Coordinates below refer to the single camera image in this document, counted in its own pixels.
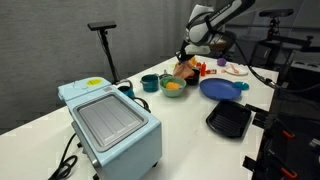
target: bowl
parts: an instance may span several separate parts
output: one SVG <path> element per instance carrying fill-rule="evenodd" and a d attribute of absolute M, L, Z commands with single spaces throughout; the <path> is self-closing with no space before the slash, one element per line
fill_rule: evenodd
<path fill-rule="evenodd" d="M 180 88 L 179 89 L 167 89 L 165 87 L 165 85 L 168 83 L 168 82 L 174 82 L 174 83 L 177 83 L 180 85 Z M 163 94 L 167 97 L 177 97 L 179 96 L 184 88 L 186 87 L 187 83 L 184 79 L 182 78 L 179 78 L 179 77 L 175 77 L 175 76 L 168 76 L 168 77 L 164 77 L 160 80 L 160 89 L 162 90 Z"/>

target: light blue toaster oven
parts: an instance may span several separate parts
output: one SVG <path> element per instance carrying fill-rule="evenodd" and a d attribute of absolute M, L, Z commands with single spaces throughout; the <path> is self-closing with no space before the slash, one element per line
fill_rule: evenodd
<path fill-rule="evenodd" d="M 100 179 L 138 180 L 159 161 L 160 121 L 110 82 L 92 77 L 58 91 Z"/>

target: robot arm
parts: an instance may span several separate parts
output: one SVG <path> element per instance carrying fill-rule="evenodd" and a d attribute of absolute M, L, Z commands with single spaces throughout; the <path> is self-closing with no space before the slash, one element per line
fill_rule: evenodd
<path fill-rule="evenodd" d="M 225 23 L 248 10 L 256 0 L 227 0 L 226 3 L 215 11 L 197 5 L 192 12 L 191 19 L 186 26 L 186 38 L 181 49 L 176 53 L 179 61 L 188 61 L 194 55 L 186 53 L 189 44 L 202 46 L 209 44 Z"/>

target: power cord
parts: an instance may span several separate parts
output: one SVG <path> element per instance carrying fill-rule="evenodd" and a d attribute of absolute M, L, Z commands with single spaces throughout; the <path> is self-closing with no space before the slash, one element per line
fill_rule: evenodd
<path fill-rule="evenodd" d="M 237 46 L 237 48 L 240 51 L 241 56 L 243 57 L 247 67 L 249 68 L 250 72 L 259 80 L 261 81 L 263 84 L 273 88 L 273 89 L 279 89 L 281 91 L 287 92 L 287 93 L 301 93 L 301 92 L 306 92 L 306 91 L 310 91 L 311 89 L 315 89 L 317 87 L 320 87 L 320 84 L 305 88 L 305 89 L 300 89 L 300 90 L 289 90 L 289 89 L 285 89 L 281 86 L 279 86 L 278 84 L 276 84 L 275 82 L 273 82 L 271 79 L 269 78 L 265 78 L 263 76 L 260 76 L 255 70 L 252 69 L 252 67 L 249 65 L 248 60 L 246 58 L 246 56 L 244 55 L 240 45 L 237 43 L 236 40 L 234 40 L 233 38 L 231 38 L 228 34 L 223 33 L 223 32 L 219 32 L 219 31 L 214 31 L 214 33 L 216 34 L 221 34 L 224 35 L 226 37 L 229 37 L 230 39 L 232 39 L 232 41 L 235 43 L 235 45 Z"/>
<path fill-rule="evenodd" d="M 283 97 L 279 97 L 279 99 L 284 100 L 284 101 L 288 101 L 288 102 L 292 102 L 292 103 L 303 103 L 304 105 L 308 105 L 308 106 L 312 107 L 316 111 L 320 111 L 320 107 L 318 107 L 318 105 L 316 103 L 309 102 L 307 100 L 303 100 L 300 97 L 290 98 L 290 96 L 288 94 L 283 94 Z"/>
<path fill-rule="evenodd" d="M 151 113 L 151 110 L 149 109 L 149 105 L 148 105 L 148 103 L 147 103 L 147 101 L 145 101 L 144 99 L 142 99 L 142 98 L 138 98 L 138 97 L 133 97 L 133 98 L 131 98 L 132 100 L 140 100 L 141 102 L 142 102 L 142 104 L 143 104 L 143 108 L 145 109 L 145 110 L 147 110 L 149 113 Z"/>
<path fill-rule="evenodd" d="M 67 144 L 66 149 L 64 150 L 64 153 L 62 155 L 59 167 L 57 168 L 57 170 L 51 175 L 51 177 L 48 180 L 60 180 L 60 179 L 67 179 L 68 176 L 71 173 L 71 169 L 73 168 L 73 166 L 77 163 L 78 161 L 78 157 L 76 155 L 72 155 L 70 157 L 68 157 L 66 160 L 64 159 L 69 146 L 73 140 L 73 138 L 76 136 L 76 134 L 73 134 Z"/>

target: teal mug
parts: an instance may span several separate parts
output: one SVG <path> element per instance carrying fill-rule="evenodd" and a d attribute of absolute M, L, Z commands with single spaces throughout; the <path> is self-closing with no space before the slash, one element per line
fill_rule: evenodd
<path fill-rule="evenodd" d="M 145 75 L 140 82 L 146 92 L 156 92 L 159 89 L 159 76 L 157 74 Z"/>
<path fill-rule="evenodd" d="M 123 79 L 123 80 L 117 82 L 116 85 L 118 85 L 120 83 L 124 83 L 124 82 L 128 82 L 130 84 L 130 86 L 120 86 L 120 87 L 118 87 L 119 91 L 121 91 L 123 94 L 125 94 L 129 98 L 134 98 L 133 85 L 130 80 Z"/>

